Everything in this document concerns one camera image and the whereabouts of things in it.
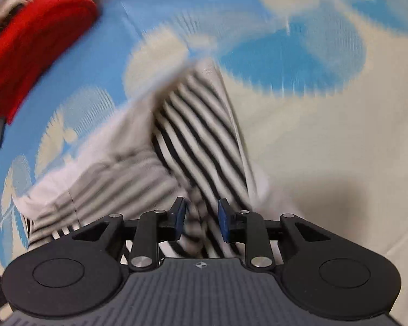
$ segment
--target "striped fabric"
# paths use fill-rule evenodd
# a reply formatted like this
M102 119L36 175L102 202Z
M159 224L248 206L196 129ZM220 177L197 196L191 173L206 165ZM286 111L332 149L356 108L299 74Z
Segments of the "striped fabric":
M151 143L109 163L94 164L33 224L31 248L110 213L136 219L190 201L184 234L162 243L166 256L229 257L240 252L223 242L218 200L250 209L245 164L223 84L214 65L196 68L154 113Z

